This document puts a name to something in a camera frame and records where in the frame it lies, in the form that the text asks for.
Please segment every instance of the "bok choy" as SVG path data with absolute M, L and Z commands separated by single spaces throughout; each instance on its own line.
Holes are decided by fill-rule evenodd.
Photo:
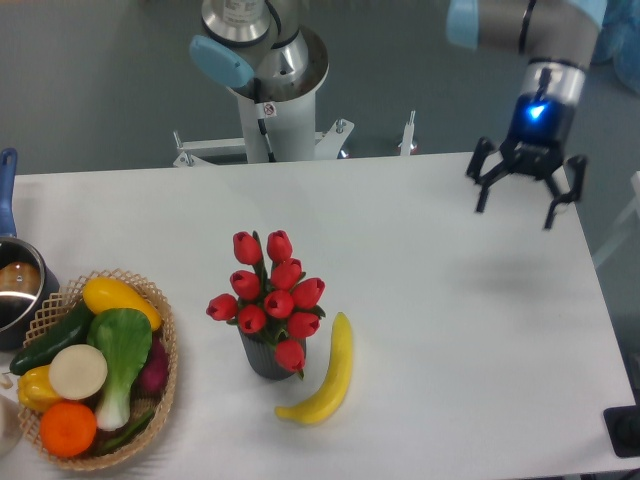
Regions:
M 93 320 L 87 343 L 107 360 L 107 379 L 95 412 L 98 428 L 117 430 L 129 421 L 131 386 L 151 348 L 151 325 L 138 310 L 107 310 Z

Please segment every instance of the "woven basket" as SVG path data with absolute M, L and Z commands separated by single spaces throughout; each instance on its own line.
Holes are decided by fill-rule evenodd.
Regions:
M 171 409 L 171 404 L 173 403 L 173 394 L 176 388 L 178 349 L 171 307 L 167 303 L 165 296 L 154 283 L 131 272 L 122 270 L 94 271 L 88 276 L 82 276 L 75 281 L 69 282 L 66 287 L 60 289 L 59 293 L 51 294 L 49 299 L 43 303 L 42 308 L 36 312 L 35 319 L 31 322 L 24 345 L 27 346 L 39 336 L 44 335 L 52 325 L 62 319 L 82 298 L 82 289 L 85 284 L 95 277 L 111 277 L 122 280 L 156 307 L 163 319 L 159 333 L 161 334 L 161 342 L 169 356 L 169 378 L 162 395 L 149 396 L 137 387 L 133 387 L 131 391 L 131 420 L 140 417 L 150 408 L 155 408 L 155 415 L 147 427 L 131 439 L 129 443 L 123 445 L 113 453 L 101 457 L 92 457 L 90 454 L 84 454 L 73 458 L 59 458 L 49 454 L 42 446 L 42 441 L 40 440 L 39 430 L 42 414 L 21 405 L 19 418 L 20 428 L 22 429 L 24 437 L 35 447 L 41 457 L 66 470 L 91 471 L 110 467 L 123 462 L 141 451 L 164 426 L 169 410 Z

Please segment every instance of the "tulip bouquet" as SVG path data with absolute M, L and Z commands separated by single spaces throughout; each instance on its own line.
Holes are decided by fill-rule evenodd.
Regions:
M 293 247 L 282 230 L 271 233 L 267 240 L 270 275 L 256 232 L 236 233 L 233 252 L 240 263 L 253 267 L 253 272 L 233 273 L 230 282 L 237 298 L 228 293 L 217 296 L 209 302 L 207 315 L 264 342 L 282 368 L 302 378 L 305 353 L 300 340 L 313 335 L 325 316 L 318 305 L 324 282 L 319 278 L 304 280 L 302 264 L 292 257 Z

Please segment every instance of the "yellow banana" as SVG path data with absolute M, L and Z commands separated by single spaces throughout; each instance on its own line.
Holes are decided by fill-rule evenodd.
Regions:
M 324 382 L 316 393 L 292 407 L 276 407 L 283 420 L 311 425 L 335 412 L 344 399 L 353 369 L 353 332 L 349 319 L 338 313 L 331 329 L 331 355 Z

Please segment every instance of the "artificial tulip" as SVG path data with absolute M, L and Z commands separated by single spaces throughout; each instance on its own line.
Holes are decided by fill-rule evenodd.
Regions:
M 239 270 L 229 279 L 233 291 L 247 301 L 252 301 L 260 295 L 260 279 L 255 273 Z
M 310 310 L 315 307 L 324 292 L 324 282 L 319 278 L 310 278 L 301 282 L 293 292 L 293 302 L 302 310 Z
M 320 328 L 320 318 L 313 313 L 295 312 L 287 321 L 287 331 L 295 338 L 310 337 L 318 328 Z
M 207 315 L 214 320 L 231 320 L 238 313 L 238 302 L 233 295 L 223 293 L 209 302 Z
M 245 265 L 255 265 L 262 260 L 260 244 L 247 232 L 239 232 L 233 236 L 233 253 Z
M 244 333 L 257 333 L 267 324 L 267 316 L 257 305 L 247 305 L 238 314 L 238 326 Z
M 304 350 L 295 340 L 283 340 L 276 345 L 276 362 L 290 372 L 298 372 L 304 368 Z
M 264 299 L 264 309 L 273 318 L 287 318 L 291 315 L 293 307 L 293 298 L 286 290 L 275 290 Z
M 275 264 L 282 263 L 291 258 L 293 247 L 287 236 L 287 232 L 278 230 L 269 234 L 267 239 L 267 254 Z
M 291 290 L 302 275 L 300 260 L 285 260 L 271 272 L 271 284 L 280 290 Z

